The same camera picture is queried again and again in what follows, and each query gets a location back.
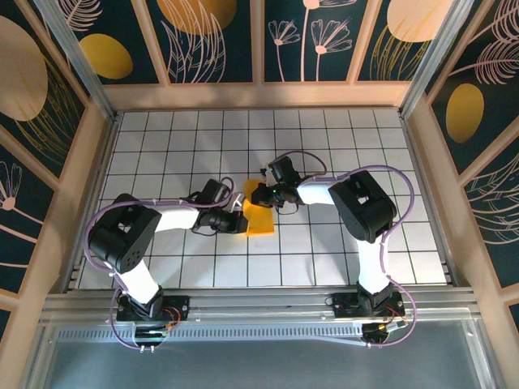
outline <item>yellow object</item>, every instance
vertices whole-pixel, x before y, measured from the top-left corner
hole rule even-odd
[[[130,53],[111,36],[88,35],[79,46],[98,75],[107,79],[123,79],[133,71]]]
[[[0,112],[18,121],[35,118],[48,90],[45,58],[18,24],[0,16]]]
[[[258,187],[261,180],[246,180],[243,186],[243,193],[247,199],[251,198],[252,192]],[[272,217],[272,209],[258,207],[251,204],[249,200],[243,203],[243,215],[249,221],[246,235],[252,237],[255,235],[268,235],[274,233],[274,219]]]
[[[483,118],[485,100],[478,87],[463,83],[448,99],[447,133],[456,143],[464,143],[476,132]]]
[[[165,18],[182,32],[195,35],[214,33],[211,15],[223,30],[233,21],[236,0],[157,0]]]
[[[435,37],[451,0],[391,0],[388,27],[399,41],[425,42]]]

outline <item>flower illustration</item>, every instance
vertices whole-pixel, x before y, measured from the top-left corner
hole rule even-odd
[[[310,10],[317,8],[331,8],[333,6],[349,6],[355,4],[357,0],[302,0],[302,4],[307,9],[302,25],[302,45],[301,45],[301,81],[305,80],[305,44],[307,43],[307,25]]]
[[[279,23],[279,25],[277,24],[276,20],[273,20],[272,22],[268,22],[268,30],[270,31],[270,35],[274,40],[274,45],[276,45],[277,66],[279,67],[281,81],[285,82],[283,68],[281,67],[279,47],[283,45],[289,45],[290,43],[299,42],[301,40],[301,36],[296,34],[297,28],[294,26],[293,20],[289,22],[283,20]]]
[[[0,205],[4,211],[11,211],[16,205],[16,195],[22,181],[22,168],[11,166],[11,176],[4,161],[0,161]]]
[[[348,29],[349,20],[337,22],[331,20],[323,29],[323,20],[311,22],[311,37],[314,40],[315,52],[317,53],[317,65],[315,67],[315,81],[319,81],[319,65],[321,55],[337,53],[351,49],[352,40],[347,39],[350,34]]]

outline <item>yellow sponge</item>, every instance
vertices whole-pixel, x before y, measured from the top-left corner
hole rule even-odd
[[[261,180],[246,180],[243,186],[243,193],[246,198],[243,203],[243,215],[249,221],[246,235],[252,237],[255,235],[268,235],[274,233],[274,218],[272,217],[272,209],[259,207],[251,204],[248,200],[251,198],[252,192],[258,187]]]

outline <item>white grid mat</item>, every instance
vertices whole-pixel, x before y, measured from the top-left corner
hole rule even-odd
[[[445,284],[426,208],[395,109],[278,109],[125,113],[99,207],[121,193],[172,199],[201,190],[209,178],[232,177],[238,189],[281,153],[304,149],[339,174],[362,165],[405,171],[417,191],[414,210],[389,240],[389,272],[403,284]],[[291,155],[300,173],[320,171],[310,156]],[[372,173],[399,212],[409,191],[398,176]],[[290,212],[290,205],[283,212]],[[144,258],[164,288],[354,284],[358,254],[336,208],[301,207],[275,215],[262,237],[191,231],[157,233]],[[73,287],[111,289],[104,273],[78,265]]]

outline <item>yellow circle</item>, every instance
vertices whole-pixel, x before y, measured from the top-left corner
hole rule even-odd
[[[0,112],[27,121],[43,109],[49,80],[45,57],[18,24],[0,16]]]
[[[93,70],[107,79],[123,79],[133,70],[130,53],[111,36],[88,35],[79,43]]]
[[[399,41],[425,42],[435,37],[451,0],[391,0],[388,29]]]
[[[236,0],[157,0],[157,3],[171,24],[180,31],[195,35],[215,32],[212,25],[204,22],[200,6],[205,9],[209,22],[210,14],[214,15],[222,30],[233,21],[236,14]]]
[[[447,133],[456,143],[464,143],[476,132],[483,118],[485,101],[478,87],[463,83],[448,99]]]

